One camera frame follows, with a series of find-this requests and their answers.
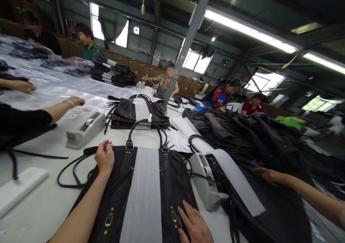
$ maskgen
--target woman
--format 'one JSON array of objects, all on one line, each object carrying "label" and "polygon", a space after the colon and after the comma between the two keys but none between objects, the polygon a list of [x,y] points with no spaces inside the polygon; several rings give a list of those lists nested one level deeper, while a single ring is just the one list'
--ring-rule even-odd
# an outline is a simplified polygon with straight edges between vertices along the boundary
[{"label": "woman", "polygon": [[243,103],[241,114],[248,117],[251,114],[255,112],[265,112],[265,109],[263,108],[263,103],[266,100],[266,96],[257,93],[252,97],[251,101],[246,101]]},{"label": "woman", "polygon": [[[103,141],[97,149],[95,161],[98,165],[98,175],[84,197],[68,215],[56,231],[49,243],[87,243],[100,206],[105,187],[108,183],[115,157],[109,140]],[[183,200],[178,211],[186,226],[192,243],[214,243],[212,234],[199,211],[193,209]],[[189,243],[182,229],[178,230],[181,243]]]},{"label": "woman", "polygon": [[[159,87],[161,89],[163,89],[164,91],[166,91],[168,88],[168,85],[171,81],[171,77],[174,75],[174,69],[175,69],[175,65],[169,64],[168,67],[166,68],[166,74],[161,74],[161,75],[158,75],[157,77],[153,77],[153,78],[143,77],[143,81],[147,81],[147,82],[150,82],[153,84],[159,83]],[[178,92],[179,92],[179,86],[176,82],[175,83],[175,89],[172,92],[171,97],[173,97]]]},{"label": "woman", "polygon": [[[25,81],[0,79],[0,87],[6,87],[24,93],[32,93],[37,88]],[[22,135],[45,128],[59,121],[65,113],[76,107],[83,106],[85,100],[70,97],[52,107],[34,111],[22,111],[0,102],[0,135]]]},{"label": "woman", "polygon": [[319,213],[345,230],[345,204],[318,191],[306,182],[288,174],[267,168],[256,168],[262,171],[262,177],[273,186],[278,184],[292,188]]},{"label": "woman", "polygon": [[202,101],[208,102],[211,107],[225,111],[229,95],[238,91],[240,87],[241,83],[238,80],[227,81],[225,86],[218,86],[211,90]]},{"label": "woman", "polygon": [[78,23],[75,28],[78,35],[78,40],[83,44],[84,59],[94,61],[99,55],[105,56],[103,48],[93,41],[93,32],[88,25]]}]

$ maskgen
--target gold buckle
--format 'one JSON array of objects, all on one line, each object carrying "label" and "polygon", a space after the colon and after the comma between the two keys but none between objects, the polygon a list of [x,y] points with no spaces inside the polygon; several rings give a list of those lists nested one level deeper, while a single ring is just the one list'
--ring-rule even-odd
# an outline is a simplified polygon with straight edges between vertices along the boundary
[{"label": "gold buckle", "polygon": [[114,214],[111,212],[111,213],[109,213],[108,215],[107,215],[107,218],[105,219],[105,226],[106,227],[109,227],[110,225],[111,225],[111,223],[112,223],[112,219],[114,218]]},{"label": "gold buckle", "polygon": [[177,215],[175,213],[175,211],[171,211],[171,218],[173,222],[177,222]]}]

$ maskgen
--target white paper strip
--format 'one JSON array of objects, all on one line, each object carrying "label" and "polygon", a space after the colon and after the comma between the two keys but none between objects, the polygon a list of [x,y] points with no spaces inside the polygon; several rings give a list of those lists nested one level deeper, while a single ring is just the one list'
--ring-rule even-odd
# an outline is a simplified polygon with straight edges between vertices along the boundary
[{"label": "white paper strip", "polygon": [[120,243],[161,243],[162,237],[158,150],[138,147]]},{"label": "white paper strip", "polygon": [[248,208],[248,211],[253,217],[266,211],[242,171],[229,154],[222,149],[212,150],[207,154],[213,154],[216,158],[226,177],[229,179],[230,183],[233,185],[244,205]]}]

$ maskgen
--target red shirt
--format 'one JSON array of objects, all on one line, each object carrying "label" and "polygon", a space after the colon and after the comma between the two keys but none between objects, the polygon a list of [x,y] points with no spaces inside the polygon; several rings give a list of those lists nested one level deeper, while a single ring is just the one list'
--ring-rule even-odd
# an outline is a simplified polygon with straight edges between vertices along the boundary
[{"label": "red shirt", "polygon": [[262,105],[258,105],[256,109],[252,109],[252,104],[250,103],[250,101],[246,101],[243,103],[242,111],[247,112],[246,115],[249,116],[254,112],[265,112],[265,109]]}]

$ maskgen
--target green curtain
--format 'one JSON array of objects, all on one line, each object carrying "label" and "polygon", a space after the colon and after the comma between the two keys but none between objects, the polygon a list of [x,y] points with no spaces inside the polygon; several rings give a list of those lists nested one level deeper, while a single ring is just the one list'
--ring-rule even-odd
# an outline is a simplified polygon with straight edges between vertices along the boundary
[{"label": "green curtain", "polygon": [[98,20],[101,23],[105,41],[112,42],[121,34],[128,19],[120,13],[99,7]]}]

